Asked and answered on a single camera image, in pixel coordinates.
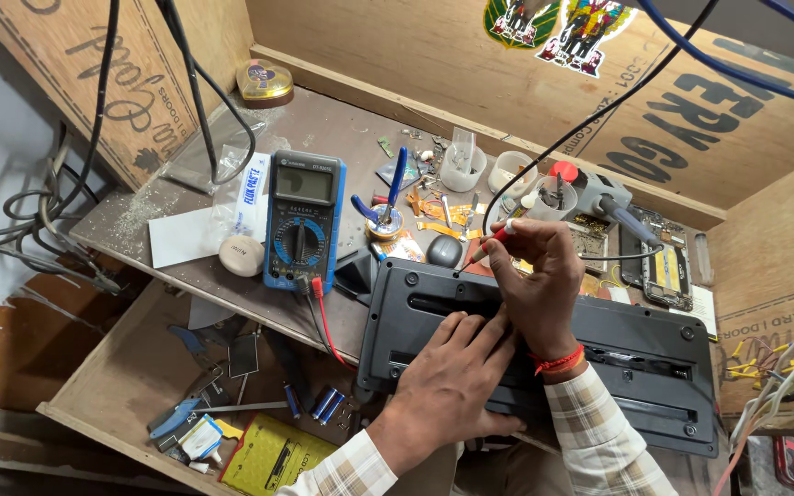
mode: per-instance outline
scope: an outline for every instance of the digital multimeter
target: digital multimeter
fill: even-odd
[[[263,282],[297,291],[296,279],[333,287],[347,167],[340,159],[280,150],[272,155]]]

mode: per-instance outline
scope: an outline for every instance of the multimeter rotary dial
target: multimeter rotary dial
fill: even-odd
[[[274,250],[292,267],[311,267],[324,256],[326,237],[320,226],[305,217],[285,219],[274,232]]]

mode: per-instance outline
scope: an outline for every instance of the wooden drawer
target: wooden drawer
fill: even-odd
[[[180,402],[201,373],[182,342],[167,331],[167,325],[185,325],[189,319],[189,295],[182,298],[164,292],[164,283],[149,283],[122,319],[50,402],[38,412],[53,418],[100,443],[116,449],[161,473],[206,494],[234,496],[239,492],[217,482],[217,475],[202,475],[165,457],[148,439],[147,423]],[[248,326],[256,327],[249,322]],[[286,374],[275,361],[264,338],[259,338],[259,372],[247,380],[243,403],[284,400]],[[307,346],[294,346],[314,392],[332,385],[351,390],[352,374],[335,360]],[[225,387],[237,398],[238,379],[227,379]],[[288,409],[267,414],[290,423],[336,445],[347,434],[336,422],[321,426],[303,415],[293,420]],[[250,413],[217,414],[244,429]],[[227,460],[237,444],[223,440],[220,455]]]

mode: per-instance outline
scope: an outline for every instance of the black plastic panel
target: black plastic panel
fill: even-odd
[[[501,295],[494,279],[474,274],[456,279],[453,273],[403,259],[381,263],[363,335],[360,386],[393,393],[406,363],[450,312],[491,317],[498,311]],[[683,329],[691,331],[691,340],[682,336]],[[709,339],[700,320],[578,297],[572,332],[595,350],[589,355],[601,356],[590,360],[591,366],[649,445],[718,455]],[[486,408],[528,423],[550,422],[541,379],[533,377],[525,350],[517,351]]]

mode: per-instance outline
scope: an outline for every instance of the man's left hand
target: man's left hand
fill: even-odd
[[[524,423],[486,411],[516,350],[518,333],[502,305],[485,319],[465,312],[449,315],[403,372],[397,392],[366,432],[397,477],[442,445],[525,430]]]

